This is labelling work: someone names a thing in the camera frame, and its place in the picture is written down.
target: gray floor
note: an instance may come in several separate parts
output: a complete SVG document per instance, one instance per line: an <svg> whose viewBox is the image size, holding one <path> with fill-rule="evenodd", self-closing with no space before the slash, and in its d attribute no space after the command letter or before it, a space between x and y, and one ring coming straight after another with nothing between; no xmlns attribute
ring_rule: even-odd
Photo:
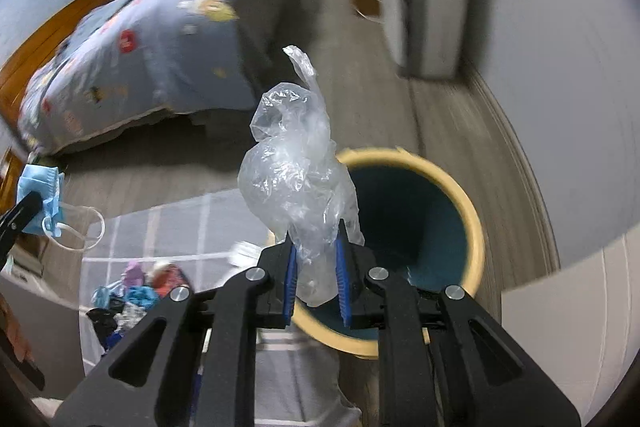
<svg viewBox="0 0 640 427"><path fill-rule="evenodd" d="M477 295L500 318L500 292L557 269L553 240L527 164L510 139L499 108L481 79L466 68L455 82L400 79L382 28L356 16L349 0L292 0L273 46L265 86L292 80L277 51L296 44L319 71L332 136L343 147L400 146L448 171L465 189L484 226L487 263ZM253 141L250 114L220 112L218 137L186 118L126 131L112 142L61 158L70 203L90 204L117 216L207 191L233 187ZM48 277L77 291L79 259L46 259ZM374 362L343 357L346 394L375 425Z"/></svg>

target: white elastic strap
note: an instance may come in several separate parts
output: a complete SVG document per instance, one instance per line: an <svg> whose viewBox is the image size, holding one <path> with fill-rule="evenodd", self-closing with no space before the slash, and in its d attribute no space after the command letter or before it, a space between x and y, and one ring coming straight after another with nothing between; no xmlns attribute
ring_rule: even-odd
<svg viewBox="0 0 640 427"><path fill-rule="evenodd" d="M86 250L91 250L92 248L95 248L98 243L100 243L100 240L102 239L102 236L104 236L104 229L105 229L105 224L104 224L104 217L102 217L102 214L100 212L98 212L98 210L92 206L74 206L72 204L66 204L66 203L60 203L60 206L62 208L67 208L68 210L74 210L76 208L82 208L84 210L88 210L90 212L93 212L96 216L98 216L98 219L100 220L100 235L98 237L86 237L85 235L82 235L80 232L78 232L78 230L73 229L72 227L70 227L69 225L66 225L65 223L58 223L58 227L59 229L62 230L66 230L67 232L71 233L72 235L75 235L78 239L81 239L82 241L86 241L87 239L94 239L95 242L92 243L91 245L89 245L88 247L84 247L84 248L69 248L69 247L65 247L65 245L61 245L55 237L53 237L53 233L49 232L49 229L46 227L46 224L49 225L49 228L51 227L51 218L49 216L45 216L44 219L42 220L42 231L45 233L45 235L47 237L49 237L49 239L54 242L56 245L58 245L60 248L62 248L63 250L69 251L69 252L83 252Z"/></svg>

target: colorful clutter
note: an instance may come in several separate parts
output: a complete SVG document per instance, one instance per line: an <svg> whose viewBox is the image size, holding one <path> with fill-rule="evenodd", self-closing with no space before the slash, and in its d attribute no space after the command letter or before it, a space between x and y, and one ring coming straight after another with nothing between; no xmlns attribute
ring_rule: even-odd
<svg viewBox="0 0 640 427"><path fill-rule="evenodd" d="M142 265L130 262L122 278L99 286L92 296L94 309L86 312L105 351L115 346L142 320L158 301L177 286L191 286L187 276L172 263L157 263L146 275Z"/></svg>

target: trash can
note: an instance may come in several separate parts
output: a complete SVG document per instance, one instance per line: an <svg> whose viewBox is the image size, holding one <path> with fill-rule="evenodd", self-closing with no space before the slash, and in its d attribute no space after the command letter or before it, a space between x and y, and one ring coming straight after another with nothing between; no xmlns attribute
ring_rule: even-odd
<svg viewBox="0 0 640 427"><path fill-rule="evenodd" d="M402 149L345 150L337 157L356 187L365 246L378 265L420 288L440 291L460 284L475 295L484 269L484 237L473 204L454 179ZM296 300L293 321L327 346L363 358L378 356L378 330L345 328L337 297L317 308Z"/></svg>

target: plastic bag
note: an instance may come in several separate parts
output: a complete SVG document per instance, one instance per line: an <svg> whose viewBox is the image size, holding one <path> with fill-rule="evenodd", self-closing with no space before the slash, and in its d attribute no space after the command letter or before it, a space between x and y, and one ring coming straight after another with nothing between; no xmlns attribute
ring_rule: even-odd
<svg viewBox="0 0 640 427"><path fill-rule="evenodd" d="M297 295L315 307L338 293L335 238L340 219L352 243L363 245L364 238L355 187L335 158L316 70L297 47L284 52L310 89L283 82L262 96L251 122L258 144L242 160L238 187L276 241L289 231L298 251Z"/></svg>

